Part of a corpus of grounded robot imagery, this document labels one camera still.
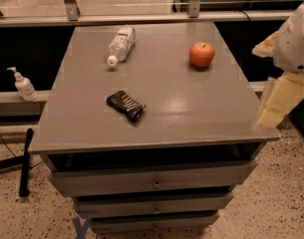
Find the drawer handle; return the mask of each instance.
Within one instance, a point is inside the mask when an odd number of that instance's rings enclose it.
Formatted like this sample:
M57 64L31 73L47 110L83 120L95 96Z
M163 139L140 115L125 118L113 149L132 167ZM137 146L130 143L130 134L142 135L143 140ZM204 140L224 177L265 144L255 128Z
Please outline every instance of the drawer handle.
M158 181L156 181L152 187L153 189L160 189L162 185Z
M160 214L160 211L157 208L155 208L154 211L152 212L152 214L158 215L158 214Z

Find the soap dispenser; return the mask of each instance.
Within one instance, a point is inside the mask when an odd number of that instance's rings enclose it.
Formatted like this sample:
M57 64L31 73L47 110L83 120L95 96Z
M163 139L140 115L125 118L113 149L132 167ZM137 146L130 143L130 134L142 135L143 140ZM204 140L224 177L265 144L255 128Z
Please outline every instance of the soap dispenser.
M17 72L15 67L8 68L7 70L14 72L14 77L16 79L15 87L25 101L33 101L38 97L38 94L29 79Z

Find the lotion bottle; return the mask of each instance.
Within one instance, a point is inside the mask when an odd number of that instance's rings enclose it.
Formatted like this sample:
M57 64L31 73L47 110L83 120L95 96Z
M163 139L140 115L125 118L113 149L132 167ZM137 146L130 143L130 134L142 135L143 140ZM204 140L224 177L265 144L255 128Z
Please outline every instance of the lotion bottle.
M16 79L15 87L25 101L33 101L38 97L38 94L29 79L24 78L19 72L16 71L15 67L8 68L7 70L14 72L14 77Z
M108 64L110 67L114 67L118 62L124 61L136 38L136 31L131 26L124 26L120 29L119 33L113 39L110 44L110 56L108 58Z

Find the speckled floor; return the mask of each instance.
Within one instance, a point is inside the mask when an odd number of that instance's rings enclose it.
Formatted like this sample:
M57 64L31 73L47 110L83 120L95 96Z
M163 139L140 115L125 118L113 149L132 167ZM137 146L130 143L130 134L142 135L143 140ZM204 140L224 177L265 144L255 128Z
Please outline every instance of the speckled floor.
M131 232L86 238L104 239L239 239L304 238L304 138L286 119L281 138L268 142L257 156L258 166L233 190L234 198L211 226ZM25 126L2 127L0 133L16 155L23 154ZM0 140L0 159L11 157ZM33 156L31 166L39 163ZM18 195L20 170L0 172L0 238L76 238L78 217L70 198L62 197L47 176L44 163L30 171L27 198Z

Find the apple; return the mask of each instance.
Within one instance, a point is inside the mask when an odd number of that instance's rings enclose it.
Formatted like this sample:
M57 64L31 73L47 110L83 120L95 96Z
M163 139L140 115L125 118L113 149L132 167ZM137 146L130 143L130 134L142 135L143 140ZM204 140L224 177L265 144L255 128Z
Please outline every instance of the apple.
M198 68L209 66L214 57L213 47L206 42L197 42L189 50L189 59L192 65Z

